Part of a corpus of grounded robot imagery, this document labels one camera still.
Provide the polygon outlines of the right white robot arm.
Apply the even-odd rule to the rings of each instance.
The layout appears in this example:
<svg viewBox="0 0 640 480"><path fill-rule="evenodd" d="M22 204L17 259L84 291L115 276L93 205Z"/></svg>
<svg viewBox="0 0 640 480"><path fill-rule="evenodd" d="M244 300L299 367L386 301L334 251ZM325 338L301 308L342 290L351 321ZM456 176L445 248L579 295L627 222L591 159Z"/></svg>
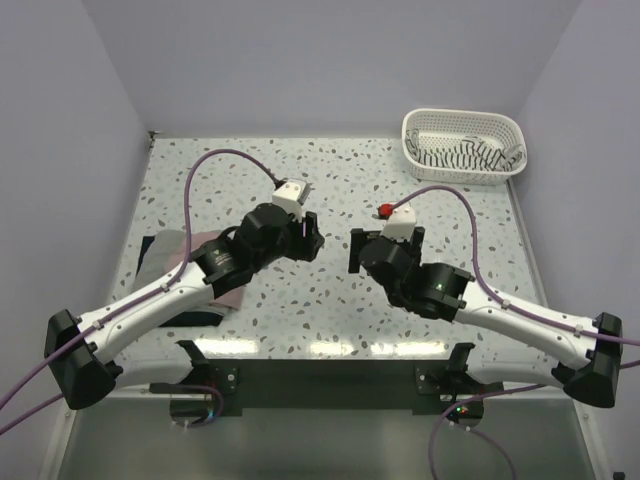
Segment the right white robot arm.
<svg viewBox="0 0 640 480"><path fill-rule="evenodd" d="M409 241L397 242L361 228L350 235L349 272L366 271L392 306L424 319L491 330L535 350L490 354L467 347L463 354L453 353L445 369L452 390L466 393L477 384L533 383L560 388L593 407L614 407L622 357L619 317L550 310L501 294L466 270L424 263L421 227Z"/></svg>

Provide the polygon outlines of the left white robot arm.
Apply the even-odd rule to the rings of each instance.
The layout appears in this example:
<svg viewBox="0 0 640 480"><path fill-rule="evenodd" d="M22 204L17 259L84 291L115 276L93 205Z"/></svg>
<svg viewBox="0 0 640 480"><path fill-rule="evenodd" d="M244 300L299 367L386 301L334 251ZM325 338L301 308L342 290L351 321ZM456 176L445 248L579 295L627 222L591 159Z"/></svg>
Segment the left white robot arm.
<svg viewBox="0 0 640 480"><path fill-rule="evenodd" d="M62 397L73 410L92 406L124 376L116 357L147 332L175 316L249 284L271 263L311 262L324 238L317 216L301 219L263 203L242 222L203 243L185 262L119 302L80 316L68 310L48 321L44 357Z"/></svg>

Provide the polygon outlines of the black white striped tank top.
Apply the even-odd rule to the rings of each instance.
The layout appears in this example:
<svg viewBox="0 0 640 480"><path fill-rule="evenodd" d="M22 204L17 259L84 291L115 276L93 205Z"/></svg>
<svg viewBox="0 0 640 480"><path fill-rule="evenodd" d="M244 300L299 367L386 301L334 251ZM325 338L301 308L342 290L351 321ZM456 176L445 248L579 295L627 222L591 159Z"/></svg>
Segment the black white striped tank top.
<svg viewBox="0 0 640 480"><path fill-rule="evenodd" d="M526 159L521 144L499 149L477 136L464 137L452 147L421 147L417 129L406 131L405 146L417 163L436 168L511 172Z"/></svg>

